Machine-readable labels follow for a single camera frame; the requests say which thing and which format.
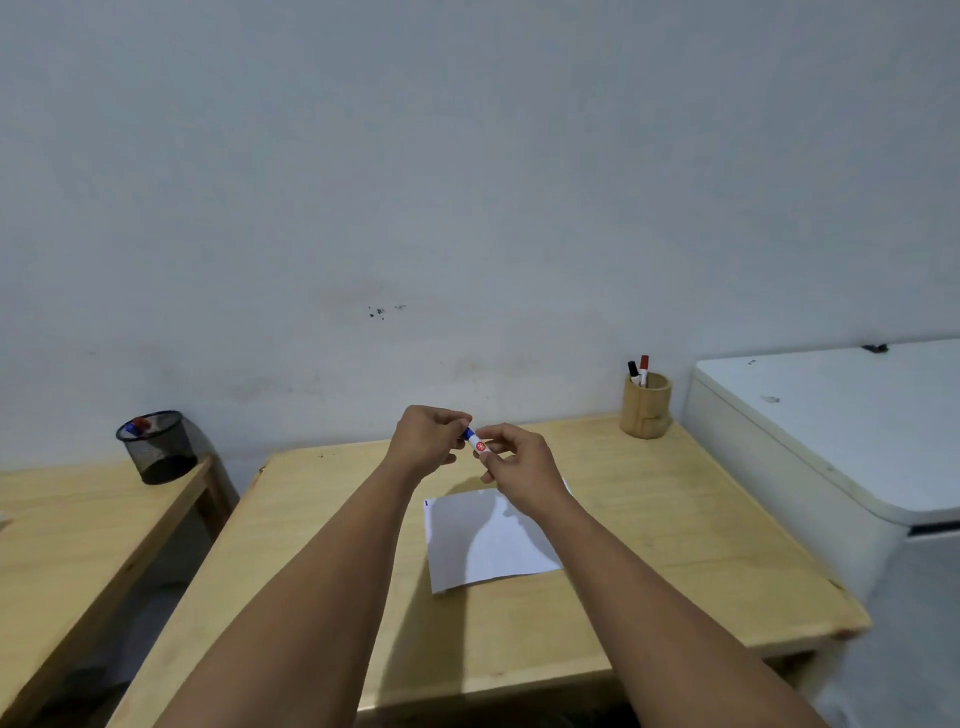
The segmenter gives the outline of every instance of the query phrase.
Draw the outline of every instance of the black mesh pen holder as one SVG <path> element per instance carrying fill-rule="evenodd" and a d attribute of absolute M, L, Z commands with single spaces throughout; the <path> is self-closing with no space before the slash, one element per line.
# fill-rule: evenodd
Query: black mesh pen holder
<path fill-rule="evenodd" d="M 117 440 L 127 447 L 140 479 L 147 485 L 169 483 L 197 465 L 183 415 L 173 409 L 134 417 L 117 430 Z"/>

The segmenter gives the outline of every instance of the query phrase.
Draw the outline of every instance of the wooden tabletop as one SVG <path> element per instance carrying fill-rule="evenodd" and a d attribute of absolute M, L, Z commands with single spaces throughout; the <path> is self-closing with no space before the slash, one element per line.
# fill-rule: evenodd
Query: wooden tabletop
<path fill-rule="evenodd" d="M 35 712 L 92 646 L 209 467 L 152 486 L 129 460 L 0 473 L 0 725 Z"/>
<path fill-rule="evenodd" d="M 679 426 L 637 440 L 616 417 L 529 425 L 601 523 L 764 656 L 866 629 L 860 604 Z M 121 702 L 112 728 L 152 726 L 253 595 L 316 533 L 387 443 L 275 455 L 244 495 Z M 374 707 L 487 696 L 610 673 L 562 571 L 430 593 L 422 499 L 483 488 L 461 456 L 426 478 L 407 511 L 360 701 Z"/>

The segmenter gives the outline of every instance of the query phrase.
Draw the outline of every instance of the hand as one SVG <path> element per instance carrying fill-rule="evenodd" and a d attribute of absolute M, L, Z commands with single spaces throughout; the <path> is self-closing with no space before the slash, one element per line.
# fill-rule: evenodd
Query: hand
<path fill-rule="evenodd" d="M 496 480 L 496 487 L 518 511 L 537 521 L 572 497 L 542 435 L 507 424 L 481 427 L 476 433 L 489 440 L 486 452 L 473 454 L 488 470 L 480 479 Z M 498 455 L 507 450 L 514 454 Z"/>
<path fill-rule="evenodd" d="M 457 459 L 450 451 L 464 446 L 461 435 L 472 419 L 466 412 L 412 404 L 396 423 L 383 462 L 419 483 Z"/>

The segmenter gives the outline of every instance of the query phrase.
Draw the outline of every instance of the forearm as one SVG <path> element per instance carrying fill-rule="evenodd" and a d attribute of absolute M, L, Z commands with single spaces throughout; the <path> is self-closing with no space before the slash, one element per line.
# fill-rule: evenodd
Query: forearm
<path fill-rule="evenodd" d="M 572 498 L 541 521 L 644 726 L 823 728 L 756 655 Z"/>
<path fill-rule="evenodd" d="M 416 485 L 404 478 L 374 471 L 240 612 L 158 726 L 352 725 Z"/>

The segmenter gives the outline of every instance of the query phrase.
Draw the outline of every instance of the person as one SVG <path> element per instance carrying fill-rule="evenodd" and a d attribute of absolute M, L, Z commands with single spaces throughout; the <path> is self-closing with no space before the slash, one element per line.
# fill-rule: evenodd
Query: person
<path fill-rule="evenodd" d="M 383 461 L 237 615 L 156 725 L 352 725 L 407 505 L 421 480 L 456 459 L 470 420 L 408 407 Z M 541 436 L 507 424 L 476 433 L 488 444 L 484 482 L 496 482 L 553 545 L 645 728 L 825 728 L 773 670 L 567 492 Z"/>

